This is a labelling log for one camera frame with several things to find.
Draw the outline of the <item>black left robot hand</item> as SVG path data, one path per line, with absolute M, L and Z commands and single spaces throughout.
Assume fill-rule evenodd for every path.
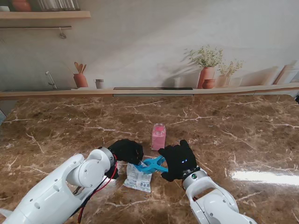
M 138 165 L 144 156 L 142 145 L 129 139 L 118 140 L 109 146 L 108 149 L 116 156 L 118 161 L 134 165 Z

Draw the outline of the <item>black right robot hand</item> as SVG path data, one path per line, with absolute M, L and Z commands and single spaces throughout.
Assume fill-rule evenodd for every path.
M 169 182 L 185 179 L 190 173 L 200 170 L 186 140 L 181 140 L 179 145 L 161 148 L 158 153 L 165 158 L 168 166 L 168 171 L 163 172 L 161 176 Z

